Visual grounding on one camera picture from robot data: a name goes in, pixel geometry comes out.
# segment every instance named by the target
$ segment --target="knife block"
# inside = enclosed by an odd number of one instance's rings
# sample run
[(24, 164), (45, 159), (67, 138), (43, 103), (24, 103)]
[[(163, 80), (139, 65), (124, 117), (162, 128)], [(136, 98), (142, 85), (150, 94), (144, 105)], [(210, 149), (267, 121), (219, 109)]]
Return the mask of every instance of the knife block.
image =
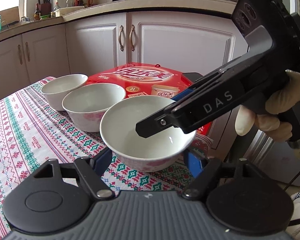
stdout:
[(51, 3), (46, 2), (39, 5), (39, 10), (41, 12), (41, 16), (50, 15), (51, 12)]

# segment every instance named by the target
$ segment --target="gold cabinet handle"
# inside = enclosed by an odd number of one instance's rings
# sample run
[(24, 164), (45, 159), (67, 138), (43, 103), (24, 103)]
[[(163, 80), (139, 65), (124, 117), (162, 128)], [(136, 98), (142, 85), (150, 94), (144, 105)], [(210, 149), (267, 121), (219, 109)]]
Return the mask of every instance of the gold cabinet handle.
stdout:
[(18, 45), (18, 51), (19, 51), (19, 59), (20, 59), (20, 64), (22, 65), (22, 54), (21, 54), (21, 46)]
[(133, 31), (134, 31), (134, 25), (131, 25), (131, 31), (130, 31), (130, 45), (131, 45), (131, 50), (134, 51), (134, 46), (133, 46), (133, 42), (132, 42), (132, 35), (133, 35)]
[(124, 51), (124, 48), (123, 48), (122, 43), (121, 43), (121, 34), (122, 34), (122, 32), (123, 32), (123, 26), (121, 25), (120, 26), (120, 33), (119, 33), (119, 44), (120, 44), (120, 50)]
[(30, 50), (29, 50), (28, 42), (26, 42), (26, 49), (27, 49), (28, 61), (30, 61)]

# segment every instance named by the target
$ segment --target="white ceramic bowl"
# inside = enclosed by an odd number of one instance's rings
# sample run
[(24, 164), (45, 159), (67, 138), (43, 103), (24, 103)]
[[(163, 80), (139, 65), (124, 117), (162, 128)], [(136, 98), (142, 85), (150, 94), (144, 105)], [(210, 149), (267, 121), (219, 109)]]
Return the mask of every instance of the white ceramic bowl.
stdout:
[(152, 172), (170, 166), (194, 140), (196, 131), (184, 134), (180, 128), (170, 127), (143, 138), (135, 128), (137, 122), (173, 102), (159, 96), (140, 96), (115, 104), (100, 123), (104, 143), (132, 169)]
[(126, 97), (121, 86), (97, 83), (80, 87), (69, 93), (62, 101), (76, 127), (85, 132), (99, 132), (100, 121), (105, 112)]
[(73, 74), (56, 78), (41, 88), (49, 105), (57, 111), (64, 111), (62, 100), (71, 91), (83, 86), (88, 77), (82, 74)]

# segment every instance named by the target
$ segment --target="tablecloth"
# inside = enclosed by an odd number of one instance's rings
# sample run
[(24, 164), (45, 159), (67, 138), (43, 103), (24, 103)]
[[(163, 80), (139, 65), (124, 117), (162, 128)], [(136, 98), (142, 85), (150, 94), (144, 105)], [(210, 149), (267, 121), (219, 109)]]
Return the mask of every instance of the tablecloth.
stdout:
[[(40, 91), (53, 79), (47, 77), (0, 100), (0, 239), (10, 231), (2, 203), (30, 173), (49, 158), (68, 163), (105, 148), (99, 133), (77, 129), (66, 112), (48, 105)], [(206, 154), (211, 141), (197, 137), (193, 147)], [(123, 189), (181, 191), (193, 177), (182, 157), (162, 171), (145, 173), (130, 169), (113, 155), (102, 179), (118, 194)]]

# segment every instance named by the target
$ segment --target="beige glove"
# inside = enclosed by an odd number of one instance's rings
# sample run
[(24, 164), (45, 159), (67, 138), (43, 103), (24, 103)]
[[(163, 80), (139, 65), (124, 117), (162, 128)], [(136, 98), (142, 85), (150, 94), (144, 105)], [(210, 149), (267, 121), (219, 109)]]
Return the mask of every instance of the beige glove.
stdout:
[[(287, 72), (290, 82), (285, 88), (275, 92), (266, 101), (266, 111), (270, 114), (279, 114), (287, 111), (300, 101), (300, 74)], [(292, 126), (288, 122), (280, 122), (275, 116), (258, 115), (240, 106), (235, 120), (235, 130), (238, 135), (247, 134), (256, 125), (276, 142), (287, 141), (291, 136)]]

